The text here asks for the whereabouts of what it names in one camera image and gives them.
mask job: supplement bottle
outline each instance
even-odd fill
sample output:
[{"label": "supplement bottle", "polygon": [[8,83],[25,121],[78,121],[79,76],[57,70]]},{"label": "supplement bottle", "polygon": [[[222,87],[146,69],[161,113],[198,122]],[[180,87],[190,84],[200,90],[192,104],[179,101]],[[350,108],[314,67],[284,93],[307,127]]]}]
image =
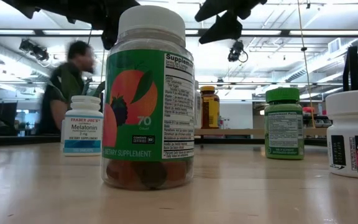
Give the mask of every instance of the supplement bottle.
[{"label": "supplement bottle", "polygon": [[122,13],[107,61],[102,178],[132,190],[189,182],[194,156],[194,65],[185,23],[168,9]]},{"label": "supplement bottle", "polygon": [[198,91],[198,81],[195,81],[194,85],[194,127],[201,128],[201,93]]},{"label": "supplement bottle", "polygon": [[219,97],[215,94],[215,87],[201,87],[202,106],[202,128],[218,129],[219,128]]},{"label": "supplement bottle", "polygon": [[358,177],[358,90],[327,96],[329,171]]},{"label": "supplement bottle", "polygon": [[303,159],[303,115],[299,89],[277,88],[266,92],[265,151],[271,159]]},{"label": "supplement bottle", "polygon": [[93,96],[73,96],[66,112],[62,130],[65,156],[99,156],[103,133],[100,99]]}]

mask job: wooden table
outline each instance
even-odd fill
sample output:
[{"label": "wooden table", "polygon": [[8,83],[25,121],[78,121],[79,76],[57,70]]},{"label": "wooden table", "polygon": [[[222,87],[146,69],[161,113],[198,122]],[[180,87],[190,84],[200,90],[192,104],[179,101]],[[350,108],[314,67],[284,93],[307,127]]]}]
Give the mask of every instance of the wooden table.
[{"label": "wooden table", "polygon": [[99,157],[0,147],[0,223],[358,223],[358,179],[330,174],[325,148],[306,152],[280,161],[260,146],[205,145],[192,183],[134,192],[104,185]]}]

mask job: blurry person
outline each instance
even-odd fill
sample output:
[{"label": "blurry person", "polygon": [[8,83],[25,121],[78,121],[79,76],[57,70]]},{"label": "blurry person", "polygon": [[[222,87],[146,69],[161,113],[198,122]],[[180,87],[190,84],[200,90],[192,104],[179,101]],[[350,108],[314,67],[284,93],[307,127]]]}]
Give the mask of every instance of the blurry person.
[{"label": "blurry person", "polygon": [[[57,87],[63,96],[69,102],[70,96],[65,96],[62,88],[62,71],[66,70],[74,76],[80,91],[84,88],[84,81],[82,79],[82,72],[93,73],[94,55],[92,48],[83,41],[76,41],[70,44],[67,53],[68,61],[57,67],[50,77],[52,84]],[[38,134],[60,134],[62,128],[62,121],[68,109],[68,102],[64,102],[58,91],[48,85],[41,105],[41,119],[39,124]]]}]

